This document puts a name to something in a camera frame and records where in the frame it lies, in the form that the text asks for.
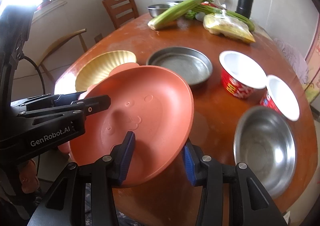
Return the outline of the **person's hand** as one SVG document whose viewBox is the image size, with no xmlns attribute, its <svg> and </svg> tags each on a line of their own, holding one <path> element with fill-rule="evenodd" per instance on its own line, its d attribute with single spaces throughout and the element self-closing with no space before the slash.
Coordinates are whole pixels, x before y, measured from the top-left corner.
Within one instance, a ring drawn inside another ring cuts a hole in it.
<svg viewBox="0 0 320 226">
<path fill-rule="evenodd" d="M 37 177 L 36 163 L 33 159 L 19 165 L 19 178 L 24 193 L 33 193 L 40 187 L 40 181 Z"/>
</svg>

